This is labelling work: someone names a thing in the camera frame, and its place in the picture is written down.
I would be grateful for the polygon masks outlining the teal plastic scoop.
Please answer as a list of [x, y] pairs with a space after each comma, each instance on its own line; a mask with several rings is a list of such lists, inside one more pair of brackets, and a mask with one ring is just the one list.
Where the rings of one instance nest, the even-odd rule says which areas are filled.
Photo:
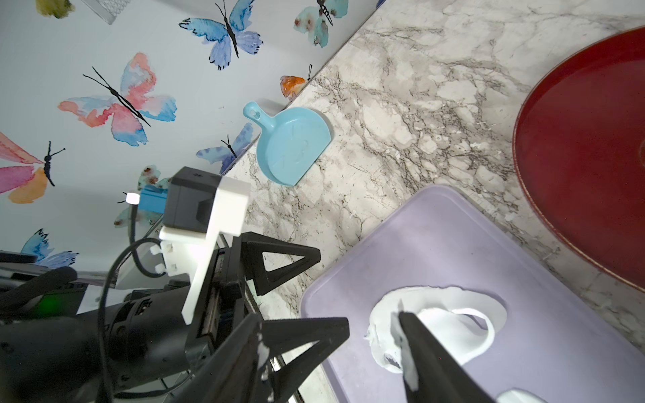
[[309, 108], [288, 108], [272, 117], [249, 102], [243, 115], [260, 127], [256, 159], [262, 173], [278, 185], [299, 183], [332, 141], [324, 118]]

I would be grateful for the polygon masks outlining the red round tray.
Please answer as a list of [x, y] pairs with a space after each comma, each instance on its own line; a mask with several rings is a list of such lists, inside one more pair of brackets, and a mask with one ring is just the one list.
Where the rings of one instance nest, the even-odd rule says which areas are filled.
[[512, 149], [520, 186], [549, 231], [643, 290], [643, 28], [554, 67], [522, 105]]

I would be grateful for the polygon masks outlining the white mesh wall basket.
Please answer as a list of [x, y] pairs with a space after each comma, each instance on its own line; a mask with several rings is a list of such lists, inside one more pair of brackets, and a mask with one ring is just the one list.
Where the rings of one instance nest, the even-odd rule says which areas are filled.
[[130, 0], [82, 0], [90, 10], [108, 25], [112, 25], [116, 18], [130, 4]]

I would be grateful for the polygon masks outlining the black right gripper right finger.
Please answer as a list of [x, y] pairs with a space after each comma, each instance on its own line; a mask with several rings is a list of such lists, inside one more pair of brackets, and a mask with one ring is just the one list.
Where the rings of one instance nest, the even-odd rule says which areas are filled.
[[409, 402], [492, 402], [418, 317], [397, 314], [397, 345]]

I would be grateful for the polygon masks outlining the lavender silicone mat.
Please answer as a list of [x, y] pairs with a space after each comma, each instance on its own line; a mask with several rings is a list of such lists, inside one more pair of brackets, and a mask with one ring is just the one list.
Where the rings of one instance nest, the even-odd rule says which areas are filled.
[[324, 363], [341, 402], [403, 402], [393, 353], [368, 342], [370, 315], [401, 288], [448, 290], [430, 312], [458, 317], [468, 375], [492, 398], [641, 402], [644, 357], [457, 191], [430, 186], [305, 292], [304, 317], [344, 317], [349, 339]]

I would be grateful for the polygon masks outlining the round cut dough wrapper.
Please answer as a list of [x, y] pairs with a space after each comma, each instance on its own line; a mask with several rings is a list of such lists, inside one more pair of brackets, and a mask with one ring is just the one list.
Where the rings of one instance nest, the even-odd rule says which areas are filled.
[[497, 396], [496, 403], [546, 403], [546, 401], [530, 392], [511, 389]]

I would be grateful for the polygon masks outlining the white dough piece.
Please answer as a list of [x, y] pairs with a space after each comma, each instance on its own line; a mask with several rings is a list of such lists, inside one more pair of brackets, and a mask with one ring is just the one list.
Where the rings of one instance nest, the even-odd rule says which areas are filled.
[[498, 300], [472, 290], [410, 286], [388, 292], [373, 307], [364, 340], [376, 364], [401, 374], [413, 387], [418, 373], [411, 368], [412, 352], [406, 337], [392, 333], [400, 312], [420, 320], [460, 366], [484, 354], [507, 322]]

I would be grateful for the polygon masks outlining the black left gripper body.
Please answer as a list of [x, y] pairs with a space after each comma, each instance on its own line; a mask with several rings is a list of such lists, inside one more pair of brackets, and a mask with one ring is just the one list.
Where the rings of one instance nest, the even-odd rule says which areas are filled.
[[105, 312], [106, 363], [99, 353], [97, 312], [1, 328], [3, 398], [94, 398], [110, 369], [116, 393], [184, 370], [197, 370], [239, 324], [241, 238], [216, 252], [191, 323], [181, 314], [186, 287]]

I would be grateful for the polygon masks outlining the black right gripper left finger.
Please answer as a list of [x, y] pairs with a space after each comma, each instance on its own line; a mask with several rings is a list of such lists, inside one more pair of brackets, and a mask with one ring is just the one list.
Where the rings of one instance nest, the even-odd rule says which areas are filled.
[[258, 368], [259, 332], [260, 317], [246, 317], [173, 401], [245, 402]]

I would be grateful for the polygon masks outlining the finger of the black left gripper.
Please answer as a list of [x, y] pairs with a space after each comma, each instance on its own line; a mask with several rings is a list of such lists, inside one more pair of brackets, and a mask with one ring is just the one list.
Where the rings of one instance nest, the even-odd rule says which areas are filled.
[[[287, 402], [314, 369], [349, 339], [345, 317], [262, 321], [259, 331], [259, 369], [253, 402]], [[301, 349], [294, 359], [275, 370], [270, 361]]]
[[241, 236], [241, 266], [255, 294], [264, 296], [321, 261], [319, 249], [258, 233]]

